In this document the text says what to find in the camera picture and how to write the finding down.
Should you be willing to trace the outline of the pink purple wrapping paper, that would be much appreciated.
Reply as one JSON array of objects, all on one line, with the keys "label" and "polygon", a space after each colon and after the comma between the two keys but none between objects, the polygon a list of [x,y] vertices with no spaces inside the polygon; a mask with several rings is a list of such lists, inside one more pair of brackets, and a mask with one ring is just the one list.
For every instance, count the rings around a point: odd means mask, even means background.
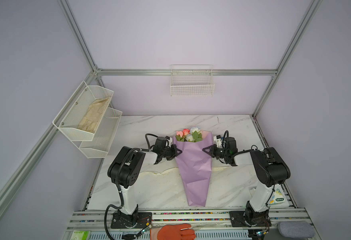
[{"label": "pink purple wrapping paper", "polygon": [[199,142],[180,142],[173,137],[176,147],[182,151],[175,158],[187,203],[190,207],[204,207],[206,205],[210,177],[212,172],[212,159],[203,148],[213,145],[211,132],[202,131],[202,140]]}]

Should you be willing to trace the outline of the deep pink fake rose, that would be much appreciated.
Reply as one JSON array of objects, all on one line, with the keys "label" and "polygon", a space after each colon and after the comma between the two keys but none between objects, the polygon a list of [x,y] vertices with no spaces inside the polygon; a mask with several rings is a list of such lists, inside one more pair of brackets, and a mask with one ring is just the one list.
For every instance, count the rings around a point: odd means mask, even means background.
[{"label": "deep pink fake rose", "polygon": [[187,135],[190,134],[190,130],[189,129],[183,129],[182,132],[183,132],[184,136],[187,136]]}]

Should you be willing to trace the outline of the white fake rose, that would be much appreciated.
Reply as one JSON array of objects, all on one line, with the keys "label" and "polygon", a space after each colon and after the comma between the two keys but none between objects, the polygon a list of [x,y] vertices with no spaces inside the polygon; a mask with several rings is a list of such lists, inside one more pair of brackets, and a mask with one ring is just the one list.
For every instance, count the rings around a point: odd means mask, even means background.
[{"label": "white fake rose", "polygon": [[190,134],[193,135],[193,138],[195,139],[193,143],[202,141],[202,133],[199,127],[191,128]]}]

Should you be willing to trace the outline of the cream ribbon roll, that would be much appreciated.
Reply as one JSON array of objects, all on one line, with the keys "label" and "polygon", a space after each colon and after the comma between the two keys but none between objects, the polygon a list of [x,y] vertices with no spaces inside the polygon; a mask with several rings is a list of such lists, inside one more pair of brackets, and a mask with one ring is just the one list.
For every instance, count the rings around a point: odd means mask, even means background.
[{"label": "cream ribbon roll", "polygon": [[[226,170],[228,168],[229,167],[212,167],[211,171],[212,172],[223,171],[223,170]],[[174,167],[174,168],[170,168],[170,169],[164,170],[162,172],[158,172],[158,171],[143,171],[143,172],[140,172],[139,177],[143,177],[143,176],[146,176],[146,175],[164,176],[164,175],[169,174],[173,170],[178,170],[178,168]]]}]

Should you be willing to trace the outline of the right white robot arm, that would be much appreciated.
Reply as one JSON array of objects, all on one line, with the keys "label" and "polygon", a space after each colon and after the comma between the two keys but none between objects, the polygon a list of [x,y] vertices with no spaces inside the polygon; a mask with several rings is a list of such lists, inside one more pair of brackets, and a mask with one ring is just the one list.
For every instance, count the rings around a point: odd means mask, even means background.
[{"label": "right white robot arm", "polygon": [[225,131],[223,136],[215,136],[214,144],[202,151],[223,164],[237,167],[236,159],[249,154],[258,184],[252,198],[247,201],[243,216],[238,219],[241,225],[248,227],[261,226],[269,223],[270,201],[276,185],[282,185],[290,178],[290,169],[274,147],[259,150],[253,145],[249,150],[239,151],[235,138]]}]

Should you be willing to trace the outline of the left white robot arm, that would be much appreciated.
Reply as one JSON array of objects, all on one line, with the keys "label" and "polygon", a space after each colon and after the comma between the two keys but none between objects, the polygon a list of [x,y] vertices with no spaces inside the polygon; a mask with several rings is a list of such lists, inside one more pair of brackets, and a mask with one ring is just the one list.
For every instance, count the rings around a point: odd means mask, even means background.
[{"label": "left white robot arm", "polygon": [[135,197],[134,184],[138,180],[142,165],[145,160],[157,165],[162,159],[171,161],[182,153],[173,140],[166,137],[147,133],[145,139],[148,147],[130,148],[123,147],[108,168],[107,175],[117,187],[120,205],[109,204],[104,213],[104,228],[107,237],[113,237],[109,228],[142,228],[137,233],[121,236],[123,240],[137,240],[149,232],[152,227],[152,214],[139,212]]}]

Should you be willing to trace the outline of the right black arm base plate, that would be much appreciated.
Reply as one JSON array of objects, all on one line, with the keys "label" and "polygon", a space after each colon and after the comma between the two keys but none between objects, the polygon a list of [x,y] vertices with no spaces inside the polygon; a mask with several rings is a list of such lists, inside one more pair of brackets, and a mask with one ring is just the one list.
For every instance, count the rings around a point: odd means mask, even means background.
[{"label": "right black arm base plate", "polygon": [[229,218],[232,227],[270,227],[268,210],[255,212],[252,208],[244,211],[230,211]]}]

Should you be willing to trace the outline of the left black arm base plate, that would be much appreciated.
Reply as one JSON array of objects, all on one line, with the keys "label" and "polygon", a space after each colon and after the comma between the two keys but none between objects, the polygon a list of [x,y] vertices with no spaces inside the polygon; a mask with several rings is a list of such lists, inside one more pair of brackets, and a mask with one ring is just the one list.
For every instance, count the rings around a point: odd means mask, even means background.
[{"label": "left black arm base plate", "polygon": [[139,209],[131,214],[125,214],[121,211],[113,213],[111,229],[143,229],[147,224],[152,222],[152,212],[142,212]]}]

